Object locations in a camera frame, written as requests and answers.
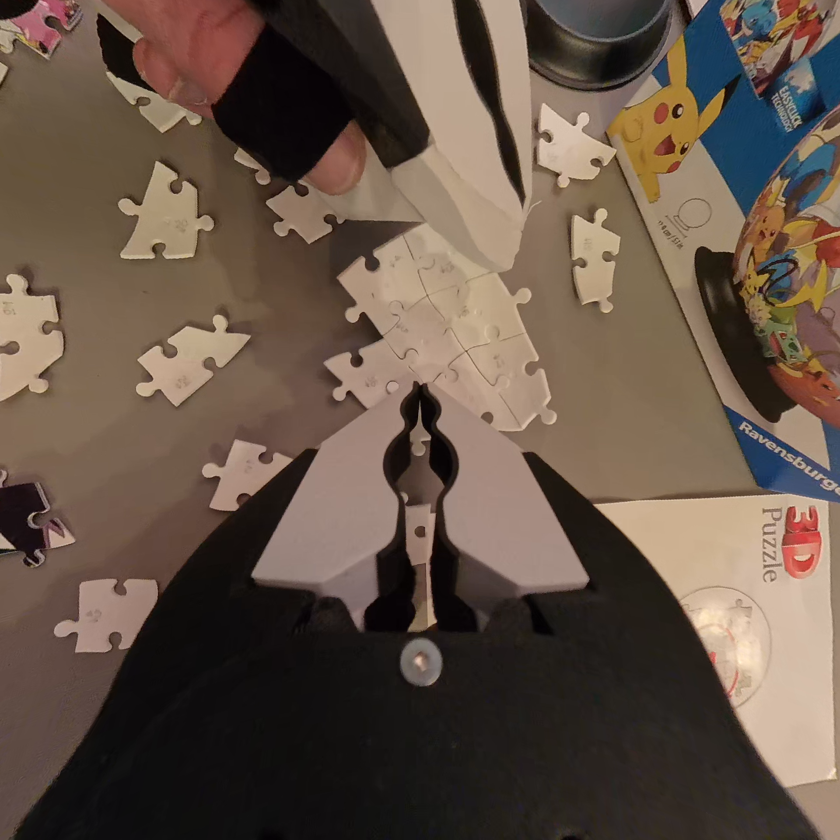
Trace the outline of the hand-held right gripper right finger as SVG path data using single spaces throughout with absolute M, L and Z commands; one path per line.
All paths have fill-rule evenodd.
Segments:
M 436 385 L 422 387 L 442 483 L 430 583 L 437 628 L 484 629 L 501 603 L 583 590 L 590 577 L 526 454 Z

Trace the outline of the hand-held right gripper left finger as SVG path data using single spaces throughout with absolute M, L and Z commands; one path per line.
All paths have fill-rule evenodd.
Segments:
M 416 574 L 397 485 L 420 396 L 402 382 L 321 443 L 255 566 L 258 584 L 340 600 L 362 630 L 408 630 Z

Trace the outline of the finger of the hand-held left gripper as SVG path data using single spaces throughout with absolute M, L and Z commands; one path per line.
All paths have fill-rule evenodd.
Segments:
M 490 116 L 506 211 L 525 217 L 532 192 L 531 82 L 523 2 L 472 2 L 471 70 Z
M 392 168 L 395 187 L 458 252 L 509 270 L 523 218 L 506 211 L 490 116 L 471 70 L 472 2 L 373 2 L 429 130 L 426 149 Z

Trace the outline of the single white puzzle piece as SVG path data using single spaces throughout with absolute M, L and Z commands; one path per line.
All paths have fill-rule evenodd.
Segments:
M 339 353 L 323 364 L 339 382 L 332 389 L 336 402 L 352 395 L 364 408 L 371 408 L 398 391 L 402 383 L 416 380 L 415 367 L 419 361 L 416 350 L 409 349 L 401 356 L 388 342 L 379 339 L 356 354 Z

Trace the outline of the four-piece white puzzle section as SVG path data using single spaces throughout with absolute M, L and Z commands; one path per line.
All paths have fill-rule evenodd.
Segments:
M 458 355 L 526 334 L 519 311 L 531 292 L 459 253 L 426 224 L 360 257 L 339 275 L 352 298 L 348 322 L 367 318 L 396 355 L 448 365 Z

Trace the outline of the white puzzle pieces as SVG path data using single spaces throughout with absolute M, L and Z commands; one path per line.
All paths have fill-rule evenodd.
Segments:
M 120 200 L 120 211 L 136 216 L 138 220 L 127 249 L 122 253 L 123 258 L 152 258 L 157 245 L 164 247 L 163 254 L 166 257 L 192 257 L 198 231 L 213 228 L 213 219 L 197 215 L 197 192 L 194 185 L 186 182 L 180 192 L 174 193 L 172 183 L 175 178 L 176 173 L 158 161 L 154 165 L 142 204 L 137 205 L 129 198 Z M 64 346 L 60 331 L 45 333 L 43 330 L 46 323 L 58 320 L 55 298 L 50 295 L 33 297 L 23 276 L 9 275 L 6 282 L 9 292 L 2 293 L 2 346 L 10 341 L 17 345 L 17 352 L 2 354 L 3 398 L 6 398 L 6 391 L 12 395 L 21 388 L 44 391 L 46 383 L 39 376 L 61 356 Z M 151 378 L 137 385 L 137 393 L 146 397 L 160 392 L 172 405 L 177 406 L 212 378 L 213 372 L 205 366 L 207 359 L 212 359 L 217 367 L 224 366 L 243 349 L 248 340 L 249 336 L 245 333 L 230 332 L 228 321 L 218 313 L 213 317 L 211 330 L 187 325 L 168 339 L 168 343 L 176 349 L 174 356 L 166 356 L 162 346 L 156 345 L 140 357 L 139 363 Z M 418 378 L 410 382 L 421 386 L 420 408 L 411 432 L 411 446 L 414 453 L 422 453 L 423 444 L 417 442 L 421 440 L 418 435 L 424 434 L 423 439 L 428 444 L 431 438 L 422 420 L 422 387 L 427 383 Z M 274 454 L 270 463 L 260 459 L 265 450 L 264 447 L 236 440 L 225 465 L 209 463 L 203 467 L 205 477 L 219 478 L 211 503 L 212 509 L 236 511 L 242 496 L 268 504 L 267 491 L 263 491 L 263 487 L 288 491 L 291 499 L 317 449 L 308 450 L 297 460 Z M 270 525 L 267 541 L 287 505 L 286 502 L 268 504 L 269 512 L 257 517 L 258 524 Z M 421 577 L 415 590 L 418 586 L 421 589 L 426 587 L 422 593 L 425 599 L 422 603 L 431 610 L 433 600 L 429 565 L 436 515 L 429 511 L 428 505 L 406 507 L 405 522 L 409 560 L 414 557 L 411 545 L 414 525 L 423 523 L 427 529 L 425 542 L 421 540 L 425 560 L 421 561 L 417 571 Z M 256 563 L 264 549 L 258 548 Z M 126 580 L 122 585 L 122 593 L 115 590 L 117 585 L 118 582 L 111 579 L 81 582 L 78 618 L 62 620 L 56 625 L 54 634 L 57 637 L 76 634 L 77 653 L 109 651 L 113 634 L 120 635 L 122 649 L 130 647 L 143 621 L 151 613 L 159 593 L 158 584 L 153 580 Z

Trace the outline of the black round ball stand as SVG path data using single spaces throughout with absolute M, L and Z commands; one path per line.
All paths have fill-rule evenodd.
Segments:
M 670 1 L 522 2 L 532 70 L 579 91 L 609 91 L 639 77 L 664 47 Z

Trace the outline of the colourful cartoon puzzle box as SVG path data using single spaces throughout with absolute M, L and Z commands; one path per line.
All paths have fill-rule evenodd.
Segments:
M 756 483 L 839 501 L 838 2 L 705 2 L 607 131 Z

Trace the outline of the pink printed puzzle piece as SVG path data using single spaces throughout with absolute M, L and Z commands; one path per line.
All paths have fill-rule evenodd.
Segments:
M 72 31 L 81 18 L 76 1 L 2 1 L 2 53 L 11 54 L 16 43 L 21 43 L 49 60 L 63 33 Z

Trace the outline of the black printed puzzle piece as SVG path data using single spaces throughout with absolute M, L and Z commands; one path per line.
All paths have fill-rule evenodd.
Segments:
M 8 473 L 1 470 L 1 554 L 20 554 L 27 568 L 34 569 L 46 561 L 50 550 L 75 543 L 76 538 L 57 518 L 37 524 L 38 517 L 50 514 L 46 492 L 37 481 L 10 485 Z

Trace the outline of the person's left hand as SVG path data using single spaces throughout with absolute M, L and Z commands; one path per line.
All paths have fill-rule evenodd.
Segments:
M 213 119 L 272 176 L 329 195 L 358 185 L 366 140 L 339 85 L 242 1 L 102 2 L 140 37 L 143 84 Z

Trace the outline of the white instruction sheet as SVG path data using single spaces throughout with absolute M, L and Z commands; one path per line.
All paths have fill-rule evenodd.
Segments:
M 598 508 L 681 604 L 782 785 L 834 780 L 828 503 L 772 494 Z

